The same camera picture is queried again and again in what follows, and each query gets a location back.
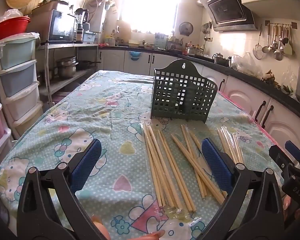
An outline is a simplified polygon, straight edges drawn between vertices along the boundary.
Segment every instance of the countertop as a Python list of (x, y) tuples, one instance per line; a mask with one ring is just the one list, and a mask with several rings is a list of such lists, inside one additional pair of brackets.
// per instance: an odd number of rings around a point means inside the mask
[(208, 61), (209, 59), (202, 60), (202, 59), (198, 59), (196, 57), (178, 55), (173, 52), (166, 52), (164, 50), (156, 50), (156, 49), (130, 48), (130, 47), (120, 47), (120, 46), (102, 47), (99, 49), (133, 50), (133, 51), (138, 51), (138, 52), (157, 53), (157, 54), (169, 55), (169, 56), (174, 56), (174, 57), (193, 61), (195, 63), (204, 65), (205, 67), (211, 68), (215, 71), (223, 73), (224, 75), (232, 76), (243, 82), (246, 82), (247, 84), (255, 87), (256, 89), (260, 90), (261, 92), (265, 93), (266, 95), (269, 95), (271, 98), (273, 98), (274, 100), (276, 100), (279, 103), (281, 103), (282, 105), (284, 105), (286, 108), (288, 108), (290, 111), (292, 111), (294, 114), (296, 114), (300, 118), (300, 103), (298, 101), (294, 100), (293, 98), (289, 97), (288, 95), (282, 93), (280, 90), (269, 86), (268, 84), (264, 83), (263, 81), (255, 78), (255, 77), (248, 76), (248, 75), (240, 73), (234, 69), (224, 67), (224, 66), (215, 64), (213, 62), (209, 62)]

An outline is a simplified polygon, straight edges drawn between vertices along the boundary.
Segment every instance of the range hood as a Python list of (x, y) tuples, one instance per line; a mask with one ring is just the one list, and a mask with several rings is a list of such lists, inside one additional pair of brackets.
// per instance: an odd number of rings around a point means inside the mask
[(200, 0), (212, 20), (213, 30), (256, 30), (251, 11), (241, 0)]

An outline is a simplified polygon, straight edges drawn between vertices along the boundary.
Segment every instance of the window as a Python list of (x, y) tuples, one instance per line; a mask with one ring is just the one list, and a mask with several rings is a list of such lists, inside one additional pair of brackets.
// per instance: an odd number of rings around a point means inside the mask
[(121, 19), (143, 33), (170, 34), (179, 0), (123, 0)]

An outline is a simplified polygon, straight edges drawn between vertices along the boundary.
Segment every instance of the clear plastic bag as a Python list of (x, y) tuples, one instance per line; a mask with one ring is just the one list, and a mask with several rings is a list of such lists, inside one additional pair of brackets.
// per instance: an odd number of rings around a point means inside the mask
[(291, 66), (288, 67), (287, 72), (282, 74), (281, 78), (281, 91), (290, 95), (292, 98), (296, 98), (295, 88), (297, 86), (297, 76), (291, 70)]
[(0, 22), (3, 22), (5, 20), (15, 18), (15, 17), (22, 17), (23, 13), (20, 12), (18, 9), (9, 9), (6, 12), (4, 12), (3, 16), (0, 17)]
[(258, 79), (263, 77), (261, 67), (254, 63), (254, 60), (249, 52), (246, 52), (243, 57), (234, 55), (232, 59), (231, 66), (237, 71)]

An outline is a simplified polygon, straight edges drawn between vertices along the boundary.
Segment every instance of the dark green plastic basket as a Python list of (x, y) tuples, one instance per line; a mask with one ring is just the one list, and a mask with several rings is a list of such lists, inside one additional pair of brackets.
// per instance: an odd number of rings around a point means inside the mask
[(206, 122), (218, 90), (213, 81), (201, 76), (196, 67), (184, 59), (154, 71), (151, 117)]

